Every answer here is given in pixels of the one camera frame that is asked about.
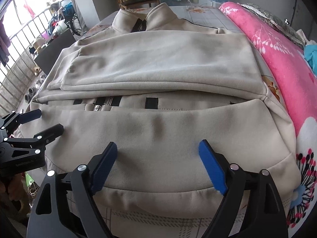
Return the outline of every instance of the pink cloth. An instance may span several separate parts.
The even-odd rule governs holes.
[[[294,193],[287,217],[291,237],[312,210],[316,201],[314,196],[317,197],[317,192],[314,192],[316,161],[313,157],[313,153],[317,153],[317,79],[305,61],[303,51],[260,18],[233,2],[226,2],[219,9],[261,53],[279,85],[294,123],[302,183]]]

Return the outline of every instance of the balcony railing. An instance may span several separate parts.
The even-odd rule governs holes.
[[[10,37],[9,61],[0,64],[0,116],[17,110],[24,94],[35,78],[36,67],[29,47],[39,36],[46,35],[48,21],[52,14],[49,7],[23,24],[16,34]]]

